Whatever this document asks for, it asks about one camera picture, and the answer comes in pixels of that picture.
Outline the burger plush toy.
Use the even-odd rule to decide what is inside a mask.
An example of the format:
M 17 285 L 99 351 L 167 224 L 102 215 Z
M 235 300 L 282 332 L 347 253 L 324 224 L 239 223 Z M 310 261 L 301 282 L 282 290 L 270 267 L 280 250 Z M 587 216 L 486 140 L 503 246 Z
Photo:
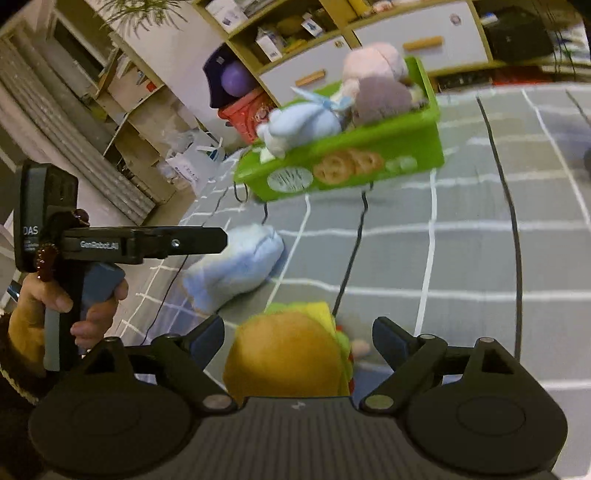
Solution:
M 370 344 L 349 339 L 325 302 L 273 303 L 235 330 L 222 380 L 242 405 L 252 397 L 349 396 L 353 365 Z

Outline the pink fluffy plush toy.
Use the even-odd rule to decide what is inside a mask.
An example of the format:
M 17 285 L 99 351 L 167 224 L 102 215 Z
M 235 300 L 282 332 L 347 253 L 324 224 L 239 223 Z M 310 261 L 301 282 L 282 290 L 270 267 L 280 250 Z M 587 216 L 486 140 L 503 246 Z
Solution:
M 339 94 L 355 99 L 361 81 L 367 78 L 406 82 L 410 76 L 406 61 L 399 51 L 392 44 L 377 42 L 353 49 L 346 55 Z

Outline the grey checked bedsheet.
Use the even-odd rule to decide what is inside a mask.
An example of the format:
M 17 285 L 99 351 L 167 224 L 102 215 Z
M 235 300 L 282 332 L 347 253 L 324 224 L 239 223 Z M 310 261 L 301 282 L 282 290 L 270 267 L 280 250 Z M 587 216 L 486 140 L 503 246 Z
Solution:
M 272 303 L 324 301 L 349 336 L 376 318 L 452 345 L 497 339 L 568 419 L 555 466 L 590 475 L 590 88 L 440 95 L 436 170 L 260 204 L 228 160 L 157 225 L 273 226 L 286 250 L 263 285 L 221 310 L 225 333 Z

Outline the white plastic bag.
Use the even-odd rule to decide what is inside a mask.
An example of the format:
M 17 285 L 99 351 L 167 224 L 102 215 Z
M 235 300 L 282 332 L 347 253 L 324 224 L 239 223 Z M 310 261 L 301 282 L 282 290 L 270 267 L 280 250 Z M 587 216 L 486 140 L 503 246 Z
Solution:
M 223 139 L 215 139 L 208 131 L 191 129 L 171 134 L 167 142 L 166 163 L 198 197 L 225 158 Z

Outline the green plastic bin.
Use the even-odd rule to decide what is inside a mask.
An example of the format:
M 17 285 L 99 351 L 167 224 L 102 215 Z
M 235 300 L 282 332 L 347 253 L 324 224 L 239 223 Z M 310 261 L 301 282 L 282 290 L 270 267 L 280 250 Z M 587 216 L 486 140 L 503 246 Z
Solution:
M 360 186 L 440 168 L 445 163 L 438 131 L 440 109 L 422 61 L 406 59 L 411 79 L 427 104 L 418 110 L 294 148 L 263 163 L 254 150 L 242 156 L 233 181 L 263 202 Z

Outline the blue white plush in bin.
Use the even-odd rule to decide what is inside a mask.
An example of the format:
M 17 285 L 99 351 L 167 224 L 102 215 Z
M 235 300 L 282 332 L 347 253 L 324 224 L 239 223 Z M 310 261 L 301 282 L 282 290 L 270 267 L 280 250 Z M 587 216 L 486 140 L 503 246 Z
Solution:
M 327 97 L 297 87 L 291 90 L 301 102 L 274 109 L 267 122 L 256 127 L 264 144 L 259 152 L 262 164 L 284 158 L 294 148 L 342 133 L 352 111 L 353 98 L 342 93 Z

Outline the potted green plant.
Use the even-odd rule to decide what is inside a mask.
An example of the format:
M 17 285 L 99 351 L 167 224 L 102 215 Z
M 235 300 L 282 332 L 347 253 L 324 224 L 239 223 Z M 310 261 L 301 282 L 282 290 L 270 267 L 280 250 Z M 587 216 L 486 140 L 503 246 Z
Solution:
M 180 0 L 107 0 L 97 1 L 97 15 L 119 36 L 149 32 L 154 28 L 175 30 L 186 23 L 184 7 L 191 1 Z

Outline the purple ball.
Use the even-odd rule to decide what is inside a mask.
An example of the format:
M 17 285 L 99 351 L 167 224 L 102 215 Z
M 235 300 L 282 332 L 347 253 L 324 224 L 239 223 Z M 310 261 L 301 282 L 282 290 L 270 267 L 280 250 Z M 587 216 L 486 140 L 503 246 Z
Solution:
M 239 61 L 233 61 L 225 66 L 221 74 L 221 86 L 228 95 L 240 98 L 256 89 L 259 83 L 245 65 Z

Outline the grey purple plush toy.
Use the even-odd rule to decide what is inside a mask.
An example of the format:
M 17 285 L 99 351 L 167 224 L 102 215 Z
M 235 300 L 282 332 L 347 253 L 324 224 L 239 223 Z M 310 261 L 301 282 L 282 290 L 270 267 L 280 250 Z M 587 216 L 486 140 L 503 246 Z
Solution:
M 409 88 L 398 80 L 367 77 L 360 80 L 353 105 L 353 124 L 362 126 L 406 114 L 413 109 Z

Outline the white product box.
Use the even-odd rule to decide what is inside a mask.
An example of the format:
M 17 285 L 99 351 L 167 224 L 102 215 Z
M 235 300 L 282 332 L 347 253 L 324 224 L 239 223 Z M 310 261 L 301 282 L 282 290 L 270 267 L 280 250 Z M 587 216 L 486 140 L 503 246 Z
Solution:
M 235 0 L 212 0 L 205 6 L 205 10 L 226 33 L 235 31 L 249 20 Z

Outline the left white drawer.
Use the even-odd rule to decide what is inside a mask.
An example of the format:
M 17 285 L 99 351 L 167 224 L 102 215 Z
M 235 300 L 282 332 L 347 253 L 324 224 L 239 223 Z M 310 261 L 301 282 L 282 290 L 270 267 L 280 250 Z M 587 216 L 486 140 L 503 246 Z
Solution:
M 259 79 L 270 96 L 284 105 L 297 98 L 294 88 L 315 91 L 339 82 L 349 51 L 346 40 L 335 37 L 259 74 Z

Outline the white drawer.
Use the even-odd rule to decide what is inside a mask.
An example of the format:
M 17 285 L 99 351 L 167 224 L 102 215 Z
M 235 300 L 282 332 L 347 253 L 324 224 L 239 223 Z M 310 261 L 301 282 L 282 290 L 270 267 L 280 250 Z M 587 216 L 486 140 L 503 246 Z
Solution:
M 390 10 L 353 26 L 363 46 L 394 45 L 405 57 L 422 61 L 430 72 L 487 64 L 492 58 L 470 1 L 430 1 Z
M 335 37 L 259 74 L 259 79 L 270 96 L 284 105 L 297 98 L 294 88 L 315 91 L 339 82 L 349 51 L 346 40 Z

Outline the wooden shelf cabinet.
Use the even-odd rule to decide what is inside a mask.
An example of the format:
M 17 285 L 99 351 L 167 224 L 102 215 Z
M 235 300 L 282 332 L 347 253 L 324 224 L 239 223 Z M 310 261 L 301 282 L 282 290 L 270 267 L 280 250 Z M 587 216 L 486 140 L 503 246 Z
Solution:
M 276 104 L 338 81 L 349 51 L 376 42 L 433 77 L 513 63 L 572 65 L 579 41 L 565 1 L 197 1 Z

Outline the middle white drawer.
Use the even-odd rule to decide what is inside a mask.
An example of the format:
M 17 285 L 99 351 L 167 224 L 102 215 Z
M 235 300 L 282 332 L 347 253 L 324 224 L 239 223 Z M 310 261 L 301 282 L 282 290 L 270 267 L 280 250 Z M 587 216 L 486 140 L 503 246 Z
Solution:
M 422 61 L 430 72 L 487 64 L 492 58 L 470 1 L 430 1 L 390 10 L 353 26 L 363 46 L 394 45 L 405 57 Z

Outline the black box printer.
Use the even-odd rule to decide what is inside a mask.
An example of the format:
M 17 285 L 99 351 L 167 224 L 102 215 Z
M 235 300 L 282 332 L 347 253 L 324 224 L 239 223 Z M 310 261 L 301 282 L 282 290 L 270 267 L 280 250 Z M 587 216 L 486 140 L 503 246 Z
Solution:
M 480 20 L 495 60 L 519 63 L 554 52 L 541 18 L 521 7 L 487 12 Z

